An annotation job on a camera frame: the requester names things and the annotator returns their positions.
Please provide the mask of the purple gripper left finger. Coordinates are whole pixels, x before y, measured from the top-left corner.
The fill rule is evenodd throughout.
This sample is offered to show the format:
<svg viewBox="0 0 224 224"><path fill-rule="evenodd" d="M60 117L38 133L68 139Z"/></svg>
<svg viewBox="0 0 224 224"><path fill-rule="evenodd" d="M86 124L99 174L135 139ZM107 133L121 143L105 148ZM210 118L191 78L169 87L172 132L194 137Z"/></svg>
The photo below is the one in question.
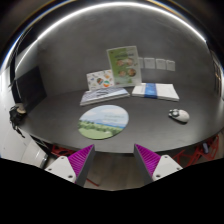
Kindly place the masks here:
<svg viewBox="0 0 224 224"><path fill-rule="evenodd" d="M94 156L95 145L92 144L68 157L58 157L46 171L83 187Z"/></svg>

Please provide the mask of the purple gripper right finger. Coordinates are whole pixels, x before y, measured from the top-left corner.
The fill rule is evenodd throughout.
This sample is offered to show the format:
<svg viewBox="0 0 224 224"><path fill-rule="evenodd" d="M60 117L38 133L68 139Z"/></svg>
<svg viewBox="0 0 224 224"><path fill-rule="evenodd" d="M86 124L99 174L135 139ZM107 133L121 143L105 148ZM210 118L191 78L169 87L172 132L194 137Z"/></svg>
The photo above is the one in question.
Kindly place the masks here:
<svg viewBox="0 0 224 224"><path fill-rule="evenodd" d="M145 185L182 169L169 155L160 156L139 144L134 145L134 156Z"/></svg>

